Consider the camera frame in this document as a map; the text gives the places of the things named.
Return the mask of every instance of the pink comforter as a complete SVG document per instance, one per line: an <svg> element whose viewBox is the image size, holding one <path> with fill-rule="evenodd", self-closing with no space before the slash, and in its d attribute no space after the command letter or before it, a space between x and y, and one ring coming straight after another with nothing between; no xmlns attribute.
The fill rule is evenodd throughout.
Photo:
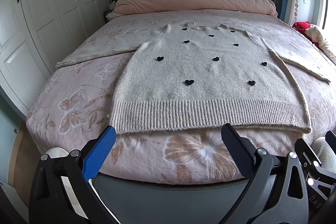
<svg viewBox="0 0 336 224"><path fill-rule="evenodd" d="M128 15L103 26L84 45L94 47L100 39L191 21L244 29L317 62L330 77L330 84L288 65L309 106L312 132L303 137L312 144L327 130L335 128L335 65L302 35L273 16L226 10ZM115 83L131 56L132 53L123 53L98 58L60 68L53 74L32 105L26 122L40 152L52 147L67 151L81 149L101 133L108 123ZM302 137L285 130L240 128L237 131L256 147L281 156L293 150L296 139ZM100 171L125 179L171 184L214 183L241 177L221 141L220 128L118 136Z"/></svg>
<svg viewBox="0 0 336 224"><path fill-rule="evenodd" d="M107 17L143 14L161 11L219 9L276 16L270 0L118 0L114 11Z"/></svg>

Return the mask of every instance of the wooden floor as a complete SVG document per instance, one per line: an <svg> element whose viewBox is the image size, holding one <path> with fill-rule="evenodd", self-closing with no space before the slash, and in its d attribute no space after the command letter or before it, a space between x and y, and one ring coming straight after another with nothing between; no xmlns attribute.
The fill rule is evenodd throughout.
<svg viewBox="0 0 336 224"><path fill-rule="evenodd" d="M29 207L30 189L40 157L41 154L26 128L26 123L22 122L9 162L8 183L14 186L27 207Z"/></svg>

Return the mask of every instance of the bedside table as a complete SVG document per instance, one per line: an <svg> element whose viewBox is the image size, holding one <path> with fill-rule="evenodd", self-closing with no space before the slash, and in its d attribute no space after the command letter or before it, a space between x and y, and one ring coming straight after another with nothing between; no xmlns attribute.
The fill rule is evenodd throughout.
<svg viewBox="0 0 336 224"><path fill-rule="evenodd" d="M106 16L107 16L108 14L112 13L113 10L114 10L114 9L112 9L112 10L107 10L107 11L103 12L104 20L105 20L105 24L109 22L109 20L106 18Z"/></svg>

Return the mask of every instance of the red cloth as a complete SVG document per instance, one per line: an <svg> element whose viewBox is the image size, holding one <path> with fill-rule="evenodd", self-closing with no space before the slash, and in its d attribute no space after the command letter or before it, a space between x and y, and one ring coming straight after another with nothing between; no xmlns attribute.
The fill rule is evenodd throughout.
<svg viewBox="0 0 336 224"><path fill-rule="evenodd" d="M319 44L315 43L311 40L311 38L306 35L305 30L308 29L310 26L310 23L308 21L306 22L295 22L293 24L293 28L297 29L300 33L302 33L311 43L313 43L316 47L319 48Z"/></svg>
<svg viewBox="0 0 336 224"><path fill-rule="evenodd" d="M308 29L310 26L310 23L308 21L306 22L295 22L293 24L293 28L297 28L300 31L305 31L305 29Z"/></svg>

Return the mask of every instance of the wardrobe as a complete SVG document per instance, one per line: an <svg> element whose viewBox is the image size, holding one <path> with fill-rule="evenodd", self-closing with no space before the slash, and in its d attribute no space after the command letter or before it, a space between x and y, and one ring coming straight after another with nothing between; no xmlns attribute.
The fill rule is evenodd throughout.
<svg viewBox="0 0 336 224"><path fill-rule="evenodd" d="M27 115L55 65L105 24L111 0L0 0L0 86Z"/></svg>

